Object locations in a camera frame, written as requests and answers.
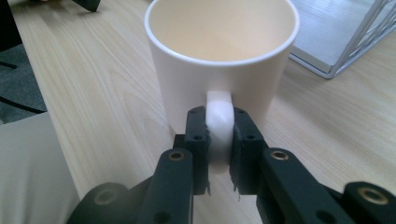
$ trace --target mug handle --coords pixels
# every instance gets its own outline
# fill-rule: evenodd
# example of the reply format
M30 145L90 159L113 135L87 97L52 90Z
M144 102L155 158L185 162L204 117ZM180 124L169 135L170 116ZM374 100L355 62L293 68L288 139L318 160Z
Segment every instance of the mug handle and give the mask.
M211 138L209 170L219 174L227 171L233 146L233 101L229 91L206 93L205 123Z

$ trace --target wooden table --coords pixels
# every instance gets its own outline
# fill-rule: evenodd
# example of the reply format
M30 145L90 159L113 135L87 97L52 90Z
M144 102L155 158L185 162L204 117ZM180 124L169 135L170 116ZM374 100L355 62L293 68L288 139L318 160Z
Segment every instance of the wooden table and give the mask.
M78 194L152 175L172 146L149 54L148 0L102 1L89 13L71 0L9 0ZM396 194L396 33L332 80L289 61L263 127L314 177L341 191L364 180ZM194 199L195 223L260 223L254 197L211 176Z

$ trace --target gray carpet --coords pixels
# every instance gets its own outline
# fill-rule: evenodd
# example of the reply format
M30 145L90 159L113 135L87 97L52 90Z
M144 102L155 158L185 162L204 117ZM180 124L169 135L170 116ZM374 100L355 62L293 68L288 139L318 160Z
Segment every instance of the gray carpet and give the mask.
M18 66L11 69L0 65L0 96L21 105L46 111L23 45L0 52L0 62ZM0 120L4 123L25 119L34 114L0 102Z

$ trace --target mesh organizer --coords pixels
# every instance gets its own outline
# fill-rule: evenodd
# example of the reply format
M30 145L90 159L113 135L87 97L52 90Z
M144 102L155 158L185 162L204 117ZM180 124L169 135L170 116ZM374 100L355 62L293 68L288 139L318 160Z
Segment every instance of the mesh organizer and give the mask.
M396 0L291 0L301 28L290 57L325 78L343 72L396 27Z

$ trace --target mug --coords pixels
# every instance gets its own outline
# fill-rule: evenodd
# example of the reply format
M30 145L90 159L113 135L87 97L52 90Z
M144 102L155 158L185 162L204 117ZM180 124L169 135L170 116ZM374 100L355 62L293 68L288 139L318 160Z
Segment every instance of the mug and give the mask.
M299 29L296 8L290 0L155 0L145 29L169 125L184 133L188 111L206 105L211 158L227 162L234 106L262 129Z

